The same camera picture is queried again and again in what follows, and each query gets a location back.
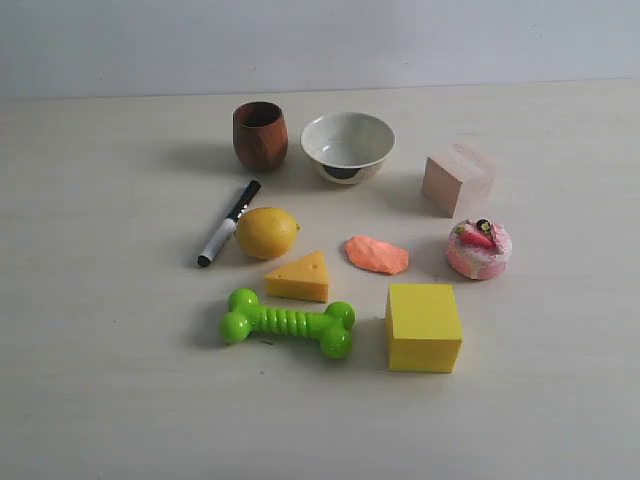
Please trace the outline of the yellow cheese wedge toy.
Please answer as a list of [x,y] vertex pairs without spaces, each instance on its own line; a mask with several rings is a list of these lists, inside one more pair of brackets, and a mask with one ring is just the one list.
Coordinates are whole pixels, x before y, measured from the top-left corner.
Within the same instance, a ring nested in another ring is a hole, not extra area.
[[329,300],[329,273],[322,251],[269,272],[264,282],[265,293],[269,296],[318,303]]

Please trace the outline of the orange putty blob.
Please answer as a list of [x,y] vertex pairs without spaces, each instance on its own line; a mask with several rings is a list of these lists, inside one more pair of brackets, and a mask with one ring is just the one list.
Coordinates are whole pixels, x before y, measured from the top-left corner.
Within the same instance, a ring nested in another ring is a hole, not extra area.
[[363,235],[347,240],[344,251],[355,267],[375,273],[396,275],[409,267],[406,250]]

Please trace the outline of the yellow lemon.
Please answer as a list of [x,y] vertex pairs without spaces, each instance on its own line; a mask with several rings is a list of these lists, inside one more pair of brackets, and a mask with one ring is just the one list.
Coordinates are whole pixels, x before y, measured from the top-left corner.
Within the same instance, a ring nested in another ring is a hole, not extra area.
[[292,248],[299,230],[297,220],[289,212],[263,207],[252,209],[239,219],[234,237],[244,254],[271,260]]

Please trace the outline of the white ceramic bowl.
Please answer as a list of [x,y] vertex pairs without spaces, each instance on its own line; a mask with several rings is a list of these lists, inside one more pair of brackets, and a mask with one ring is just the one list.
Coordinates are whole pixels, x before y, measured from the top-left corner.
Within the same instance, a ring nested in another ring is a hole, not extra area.
[[300,145],[316,172],[340,185],[361,184],[383,166],[395,146],[393,129],[360,112],[336,112],[309,122]]

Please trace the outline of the black and white marker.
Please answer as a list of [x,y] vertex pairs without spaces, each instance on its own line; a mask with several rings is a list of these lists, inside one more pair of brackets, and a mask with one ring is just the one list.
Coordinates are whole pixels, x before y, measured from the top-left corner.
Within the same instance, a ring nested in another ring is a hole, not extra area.
[[229,213],[223,219],[219,227],[211,236],[203,250],[197,257],[197,265],[201,268],[209,267],[216,259],[219,251],[225,245],[230,236],[234,233],[236,225],[247,210],[251,201],[261,189],[261,183],[257,180],[251,180],[242,191],[238,200],[232,206]]

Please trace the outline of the green bone dog toy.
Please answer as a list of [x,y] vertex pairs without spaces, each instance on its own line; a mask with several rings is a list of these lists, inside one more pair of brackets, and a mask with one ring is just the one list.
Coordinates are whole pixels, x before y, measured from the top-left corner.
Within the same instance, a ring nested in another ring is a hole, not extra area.
[[253,290],[239,288],[227,304],[229,312],[221,318],[219,330],[228,344],[266,332],[317,341],[322,354],[330,359],[343,359],[351,352],[356,313],[346,302],[330,303],[321,313],[272,308],[262,305]]

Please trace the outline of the brown wooden cup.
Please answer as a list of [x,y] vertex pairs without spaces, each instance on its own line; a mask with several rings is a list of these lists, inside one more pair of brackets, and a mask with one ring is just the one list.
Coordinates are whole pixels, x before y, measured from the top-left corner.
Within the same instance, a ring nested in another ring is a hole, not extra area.
[[254,101],[236,108],[232,118],[233,147],[250,171],[274,171],[288,151],[288,131],[282,109],[271,102]]

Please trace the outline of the yellow sponge cube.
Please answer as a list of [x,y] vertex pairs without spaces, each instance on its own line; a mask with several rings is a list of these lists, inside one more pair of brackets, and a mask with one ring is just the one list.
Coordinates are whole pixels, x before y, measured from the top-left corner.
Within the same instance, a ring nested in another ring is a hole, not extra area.
[[454,370],[463,331],[452,285],[390,285],[385,321],[390,370]]

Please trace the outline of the light wooden block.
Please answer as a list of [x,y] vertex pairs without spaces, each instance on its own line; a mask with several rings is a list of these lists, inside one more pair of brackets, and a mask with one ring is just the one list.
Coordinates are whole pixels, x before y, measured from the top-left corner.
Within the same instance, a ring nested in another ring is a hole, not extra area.
[[496,165],[477,149],[455,143],[427,156],[422,194],[449,218],[472,210],[491,194]]

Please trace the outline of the pink strawberry cake toy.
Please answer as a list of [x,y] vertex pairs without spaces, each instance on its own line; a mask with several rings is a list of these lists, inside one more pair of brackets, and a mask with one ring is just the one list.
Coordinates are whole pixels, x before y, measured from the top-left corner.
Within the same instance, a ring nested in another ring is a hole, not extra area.
[[507,268],[512,240],[506,228],[487,219],[464,220],[451,230],[446,250],[449,265],[471,280],[490,280]]

